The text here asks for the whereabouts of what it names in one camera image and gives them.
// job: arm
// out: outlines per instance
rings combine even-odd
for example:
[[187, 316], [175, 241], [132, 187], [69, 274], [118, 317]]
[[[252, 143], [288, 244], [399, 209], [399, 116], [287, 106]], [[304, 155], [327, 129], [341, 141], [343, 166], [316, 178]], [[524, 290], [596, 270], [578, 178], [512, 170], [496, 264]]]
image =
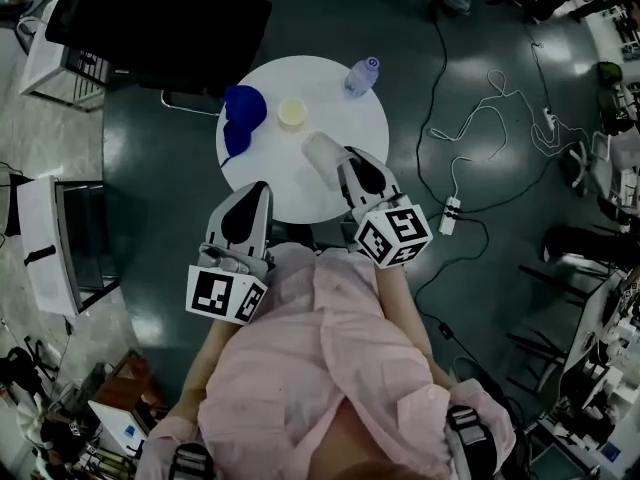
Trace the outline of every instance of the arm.
[[424, 354], [433, 375], [433, 382], [445, 389], [451, 389], [455, 382], [433, 359], [433, 350], [427, 330], [411, 297], [402, 267], [376, 268], [376, 279], [380, 305], [385, 318], [404, 332], [411, 343]]
[[206, 397], [207, 382], [213, 375], [222, 349], [238, 329], [240, 326], [222, 320], [213, 322], [200, 352], [189, 368], [180, 400], [167, 416], [179, 416], [194, 424], [197, 423], [198, 408]]

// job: wire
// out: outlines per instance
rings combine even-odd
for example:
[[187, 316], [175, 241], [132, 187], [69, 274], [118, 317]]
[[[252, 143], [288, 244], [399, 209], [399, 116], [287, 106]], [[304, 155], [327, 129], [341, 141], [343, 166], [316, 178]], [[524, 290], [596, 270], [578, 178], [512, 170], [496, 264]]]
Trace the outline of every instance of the wire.
[[24, 173], [20, 169], [16, 169], [15, 167], [11, 167], [7, 162], [0, 161], [0, 164], [7, 166], [13, 172], [18, 173], [20, 176], [24, 176]]
[[456, 180], [456, 175], [455, 175], [455, 173], [453, 172], [453, 166], [455, 165], [456, 160], [465, 160], [465, 161], [467, 161], [467, 162], [473, 162], [473, 159], [468, 158], [468, 157], [466, 157], [466, 156], [457, 156], [457, 157], [455, 157], [455, 158], [453, 159], [453, 161], [451, 162], [451, 177], [453, 178], [453, 186], [455, 187], [455, 191], [454, 191], [454, 193], [453, 193], [453, 197], [454, 197], [454, 199], [455, 199], [456, 197], [458, 197], [458, 181]]
[[447, 65], [449, 64], [449, 55], [447, 54], [447, 45], [444, 42], [444, 37], [442, 37], [442, 31], [438, 26], [437, 16], [433, 24], [436, 28], [436, 32], [438, 33], [438, 37], [440, 38], [440, 44], [442, 45], [443, 59], [442, 59], [442, 67], [440, 68], [440, 71], [436, 75], [433, 85], [431, 86], [431, 103], [429, 104], [429, 111], [427, 112], [427, 117], [420, 125], [420, 133], [418, 135], [418, 142], [416, 143], [416, 163], [418, 165], [418, 178], [420, 178], [420, 182], [427, 189], [427, 191], [429, 192], [431, 197], [434, 199], [434, 201], [444, 206], [445, 204], [444, 201], [441, 201], [440, 199], [438, 199], [438, 197], [436, 197], [436, 195], [433, 193], [433, 190], [431, 190], [431, 187], [429, 187], [429, 184], [422, 177], [422, 166], [420, 165], [420, 146], [422, 145], [422, 139], [424, 138], [424, 129], [427, 127], [427, 125], [429, 124], [429, 121], [431, 120], [431, 115], [433, 114], [433, 107], [436, 101], [436, 89], [438, 88], [440, 79], [442, 78], [442, 75], [444, 75], [445, 71], [447, 70]]
[[[491, 79], [492, 73], [497, 73], [502, 77], [502, 85], [501, 86], [498, 86], [498, 84]], [[427, 133], [431, 137], [433, 137], [435, 139], [448, 140], [448, 141], [451, 141], [451, 142], [457, 142], [457, 141], [461, 140], [465, 136], [465, 134], [467, 133], [467, 130], [469, 129], [469, 126], [471, 125], [471, 122], [472, 122], [474, 116], [476, 115], [476, 113], [478, 113], [481, 110], [485, 110], [485, 109], [493, 110], [500, 117], [500, 124], [502, 125], [502, 131], [504, 132], [504, 143], [502, 144], [502, 146], [493, 155], [491, 155], [491, 157], [489, 157], [489, 159], [491, 159], [494, 156], [496, 156], [500, 151], [502, 151], [502, 149], [504, 147], [506, 147], [506, 145], [507, 145], [507, 143], [509, 141], [509, 134], [507, 133], [507, 127], [504, 124], [504, 119], [502, 118], [502, 115], [500, 114], [500, 111], [497, 108], [495, 108], [495, 107], [493, 107], [491, 105], [485, 105], [485, 102], [491, 101], [491, 100], [495, 100], [495, 99], [510, 98], [511, 96], [519, 95], [522, 98], [522, 101], [526, 105], [527, 109], [529, 109], [529, 114], [531, 115], [531, 123], [532, 123], [531, 124], [530, 137], [531, 137], [531, 141], [532, 141], [533, 145], [536, 147], [536, 149], [538, 149], [538, 151], [540, 151], [547, 158], [551, 158], [553, 156], [559, 155], [565, 149], [567, 149], [569, 146], [571, 146], [571, 145], [573, 145], [573, 144], [575, 144], [577, 142], [577, 141], [570, 142], [569, 144], [566, 144], [563, 147], [560, 147], [561, 146], [560, 128], [558, 126], [554, 127], [554, 132], [552, 132], [551, 138], [548, 139], [545, 136], [545, 134], [542, 131], [542, 129], [540, 128], [540, 126], [538, 125], [538, 123], [536, 123], [535, 115], [533, 113], [533, 108], [529, 104], [529, 101], [527, 100], [527, 97], [524, 95], [524, 93], [520, 89], [516, 89], [514, 91], [507, 92], [507, 77], [502, 71], [500, 71], [498, 69], [492, 69], [492, 70], [488, 71], [487, 72], [487, 80], [489, 81], [489, 84], [491, 84], [491, 86], [498, 91], [499, 94], [496, 95], [496, 96], [487, 96], [485, 98], [482, 98], [478, 102], [478, 104], [476, 105], [476, 108], [467, 116], [467, 119], [465, 120], [464, 124], [462, 125], [462, 127], [460, 128], [460, 130], [458, 131], [458, 133], [457, 133], [457, 135], [455, 137], [450, 137], [446, 133], [444, 133], [444, 132], [442, 132], [442, 131], [440, 131], [440, 130], [438, 130], [436, 128], [430, 128], [427, 131]], [[560, 119], [558, 119], [558, 116], [550, 114], [549, 117], [554, 121], [554, 123], [557, 123], [558, 125], [562, 126], [564, 129], [566, 129], [568, 131], [580, 131], [580, 132], [582, 132], [583, 135], [585, 136], [585, 138], [587, 139], [587, 144], [589, 145], [589, 148], [591, 149], [591, 142], [589, 140], [589, 135], [587, 135], [587, 132], [584, 130], [584, 128], [570, 128], [567, 125], [565, 125], [562, 121], [560, 121]], [[550, 150], [554, 150], [554, 149], [557, 149], [557, 148], [560, 148], [560, 149], [558, 149], [557, 151], [545, 151], [544, 149], [542, 149], [540, 147], [539, 143], [542, 143], [543, 146], [545, 146], [547, 149], [550, 149]]]
[[[435, 217], [437, 217], [438, 215], [442, 215], [442, 213], [438, 213], [438, 214], [434, 214], [431, 215], [427, 220], [431, 220]], [[418, 302], [418, 297], [420, 297], [420, 293], [422, 292], [422, 290], [424, 290], [427, 286], [429, 286], [431, 283], [433, 283], [439, 276], [440, 274], [442, 274], [447, 268], [449, 268], [452, 265], [455, 265], [456, 263], [459, 263], [461, 261], [475, 261], [477, 259], [479, 259], [487, 250], [487, 248], [489, 247], [489, 243], [491, 242], [491, 238], [489, 237], [489, 231], [487, 230], [487, 226], [484, 224], [484, 222], [482, 222], [481, 220], [477, 220], [477, 219], [465, 219], [463, 217], [458, 217], [457, 220], [460, 221], [466, 221], [466, 222], [475, 222], [476, 224], [480, 224], [482, 226], [482, 229], [484, 231], [485, 237], [486, 237], [486, 242], [484, 244], [484, 246], [482, 247], [482, 250], [476, 254], [475, 256], [461, 256], [459, 258], [454, 258], [451, 260], [447, 260], [445, 261], [442, 266], [438, 269], [438, 271], [431, 277], [431, 279], [429, 279], [427, 282], [423, 283], [422, 286], [420, 286], [420, 288], [418, 288], [418, 291], [416, 292], [416, 294], [413, 297], [413, 301], [416, 305], [416, 308], [418, 309], [418, 312], [423, 315], [426, 316], [427, 318], [431, 318], [433, 320], [436, 320], [439, 324], [439, 329], [440, 332], [442, 333], [442, 335], [444, 336], [444, 338], [446, 340], [452, 339], [453, 341], [455, 341], [462, 350], [464, 350], [464, 352], [471, 358], [473, 359], [476, 363], [480, 364], [480, 361], [478, 361], [476, 359], [476, 357], [471, 353], [471, 351], [469, 349], [467, 349], [467, 347], [464, 346], [464, 344], [458, 340], [458, 338], [456, 338], [455, 334], [453, 333], [453, 331], [451, 330], [451, 328], [440, 318], [438, 318], [437, 316], [431, 314], [431, 313], [427, 313], [426, 311], [423, 311], [422, 309], [420, 309], [420, 304]]]
[[463, 218], [463, 217], [457, 217], [456, 220], [466, 221], [466, 222], [475, 222], [477, 224], [480, 224], [482, 226], [483, 231], [484, 231], [486, 242], [485, 242], [484, 246], [482, 247], [482, 250], [478, 254], [476, 254], [475, 256], [460, 256], [459, 258], [454, 258], [452, 260], [445, 261], [443, 263], [443, 265], [438, 269], [438, 271], [431, 277], [431, 279], [429, 279], [427, 282], [423, 283], [422, 286], [420, 286], [420, 288], [418, 288], [418, 291], [416, 292], [416, 295], [414, 296], [414, 300], [416, 301], [416, 306], [417, 306], [418, 297], [420, 296], [420, 293], [422, 292], [422, 290], [424, 290], [427, 286], [429, 286], [431, 283], [433, 283], [440, 276], [440, 274], [442, 274], [447, 268], [449, 268], [451, 265], [455, 265], [456, 263], [459, 263], [461, 261], [474, 261], [474, 260], [477, 260], [486, 252], [487, 248], [489, 247], [489, 243], [491, 241], [491, 238], [489, 237], [489, 231], [487, 230], [487, 226], [485, 225], [484, 222], [482, 222], [481, 220], [477, 220], [477, 219], [466, 219], [466, 218]]
[[544, 44], [539, 43], [533, 38], [531, 34], [531, 30], [526, 23], [523, 23], [525, 34], [529, 38], [530, 47], [531, 47], [531, 56], [533, 57], [534, 62], [536, 63], [536, 67], [538, 68], [538, 74], [540, 75], [540, 82], [542, 82], [542, 88], [544, 89], [544, 97], [547, 100], [547, 108], [549, 112], [553, 114], [553, 108], [551, 106], [551, 98], [549, 97], [549, 89], [547, 88], [547, 80], [544, 77], [544, 72], [542, 71], [542, 66], [540, 66], [540, 59], [538, 58], [538, 53], [536, 52], [536, 48], [542, 49], [544, 48]]
[[7, 324], [7, 320], [4, 317], [4, 310], [1, 311], [2, 317], [0, 317], [0, 324], [2, 324], [2, 327], [4, 327], [9, 334], [11, 334], [11, 337], [13, 338], [13, 341], [16, 342], [16, 345], [20, 346], [20, 342], [18, 341], [18, 338], [16, 338], [16, 335], [13, 334], [13, 331], [11, 330], [11, 327], [9, 327], [9, 324]]
[[49, 399], [53, 396], [53, 390], [56, 388], [56, 382], [58, 381], [58, 376], [60, 375], [60, 370], [62, 369], [62, 362], [64, 361], [64, 356], [67, 355], [67, 348], [69, 348], [69, 342], [71, 341], [71, 334], [67, 336], [67, 343], [64, 346], [64, 350], [62, 351], [62, 355], [60, 356], [60, 362], [58, 363], [58, 371], [56, 372], [56, 376], [53, 378], [53, 382], [51, 383], [51, 392], [49, 393]]

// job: water bottle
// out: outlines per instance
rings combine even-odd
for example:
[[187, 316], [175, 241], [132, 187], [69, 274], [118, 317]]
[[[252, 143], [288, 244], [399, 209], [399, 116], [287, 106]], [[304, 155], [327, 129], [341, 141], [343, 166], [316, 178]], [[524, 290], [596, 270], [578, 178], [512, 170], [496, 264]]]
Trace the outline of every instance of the water bottle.
[[378, 79], [380, 62], [375, 57], [360, 60], [351, 68], [344, 80], [344, 88], [351, 96], [362, 96]]

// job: floor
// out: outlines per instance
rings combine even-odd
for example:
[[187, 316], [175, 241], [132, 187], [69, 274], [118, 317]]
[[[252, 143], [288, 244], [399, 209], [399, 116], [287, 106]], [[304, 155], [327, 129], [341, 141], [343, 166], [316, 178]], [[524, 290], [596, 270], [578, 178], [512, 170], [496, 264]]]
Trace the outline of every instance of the floor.
[[[443, 61], [437, 32], [425, 18], [426, 0], [286, 0], [286, 5], [285, 0], [271, 1], [274, 10], [256, 64], [292, 54], [326, 56], [344, 64], [376, 55], [382, 74], [375, 90], [392, 138], [388, 165], [426, 215], [439, 212], [441, 205], [418, 180], [415, 158], [420, 124], [431, 103], [431, 85]], [[496, 94], [487, 81], [491, 69], [504, 73], [507, 91], [517, 88], [527, 95], [536, 120], [544, 123], [541, 112], [547, 103], [521, 14], [508, 3], [491, 7], [475, 0], [470, 16], [442, 18], [448, 68], [429, 126], [455, 134], [480, 98]], [[598, 126], [596, 76], [591, 68], [597, 58], [586, 27], [559, 17], [532, 28], [531, 33], [544, 45], [537, 52], [553, 112], [568, 126], [584, 127], [591, 134]], [[496, 106], [504, 113], [509, 144], [491, 161], [456, 165], [459, 198], [466, 209], [508, 199], [537, 179], [545, 166], [546, 158], [529, 138], [530, 116], [522, 101], [514, 97]], [[133, 328], [118, 296], [80, 316], [61, 380], [78, 378], [96, 360], [117, 360], [120, 351], [136, 343], [135, 329], [162, 388], [169, 400], [175, 400], [203, 333], [200, 320], [185, 323], [187, 317], [180, 308], [181, 273], [195, 257], [202, 221], [228, 193], [217, 167], [211, 169], [206, 159], [198, 160], [211, 154], [213, 146], [200, 144], [200, 149], [194, 147], [186, 154], [185, 141], [191, 135], [212, 137], [215, 123], [206, 117], [171, 113], [160, 106], [157, 93], [140, 88], [113, 91], [105, 112], [108, 210], [116, 238], [112, 245], [119, 254], [123, 296]], [[576, 138], [574, 133], [562, 140]], [[49, 172], [64, 179], [100, 177], [101, 139], [100, 113], [86, 116], [23, 98], [10, 98], [0, 110], [0, 157], [29, 176]], [[489, 112], [477, 116], [459, 143], [425, 136], [420, 149], [423, 176], [437, 197], [445, 199], [453, 194], [451, 160], [458, 155], [486, 158], [503, 140], [500, 122]], [[189, 173], [176, 168], [180, 165], [176, 155], [191, 159]], [[202, 185], [194, 187], [194, 177]], [[184, 201], [185, 193], [190, 201]], [[206, 204], [198, 206], [200, 201]], [[524, 361], [512, 353], [506, 332], [531, 325], [544, 329], [558, 345], [568, 346], [579, 318], [577, 308], [517, 266], [545, 268], [539, 253], [549, 226], [589, 227], [606, 222], [593, 197], [579, 198], [564, 185], [556, 163], [526, 196], [469, 218], [487, 227], [486, 253], [476, 261], [448, 268], [421, 292], [419, 305], [446, 321], [485, 368], [503, 381], [508, 373], [521, 371]], [[317, 226], [316, 238], [333, 233], [333, 224]], [[437, 228], [437, 218], [431, 225]], [[485, 240], [478, 222], [459, 222], [451, 237], [437, 235], [427, 252], [406, 269], [412, 289], [417, 290], [445, 262], [477, 254]], [[168, 243], [167, 249], [159, 248]], [[20, 340], [29, 333], [61, 352], [66, 342], [62, 319], [34, 309], [18, 239], [9, 240], [0, 253], [0, 279], [0, 309], [16, 337]], [[433, 319], [425, 318], [425, 324], [436, 358], [448, 368], [462, 350], [442, 338]], [[0, 330], [0, 345], [5, 349], [11, 345], [8, 336]], [[534, 407], [530, 399], [523, 400]]]
[[[24, 56], [17, 50], [3, 59], [0, 160], [32, 178], [51, 174], [61, 180], [101, 179], [102, 112], [81, 114], [18, 96], [23, 65]], [[0, 184], [6, 182], [6, 172], [0, 165]], [[8, 190], [0, 188], [0, 229], [4, 229], [7, 196]], [[66, 348], [60, 387], [83, 379], [98, 361], [117, 363], [137, 346], [120, 290], [71, 320], [74, 330], [67, 343], [63, 317], [36, 308], [22, 258], [20, 237], [7, 239], [0, 250], [0, 316], [7, 323], [0, 327], [0, 356], [16, 345], [24, 347], [27, 335], [45, 343], [51, 364], [60, 363]]]

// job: white box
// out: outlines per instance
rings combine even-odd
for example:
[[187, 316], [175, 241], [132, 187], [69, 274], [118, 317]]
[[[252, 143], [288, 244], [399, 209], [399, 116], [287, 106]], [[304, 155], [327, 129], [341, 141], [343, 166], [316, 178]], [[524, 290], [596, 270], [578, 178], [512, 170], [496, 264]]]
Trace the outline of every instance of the white box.
[[267, 287], [254, 276], [190, 265], [186, 310], [246, 325], [251, 321], [265, 293]]
[[433, 240], [419, 205], [367, 213], [356, 233], [360, 251], [380, 268], [413, 260]]

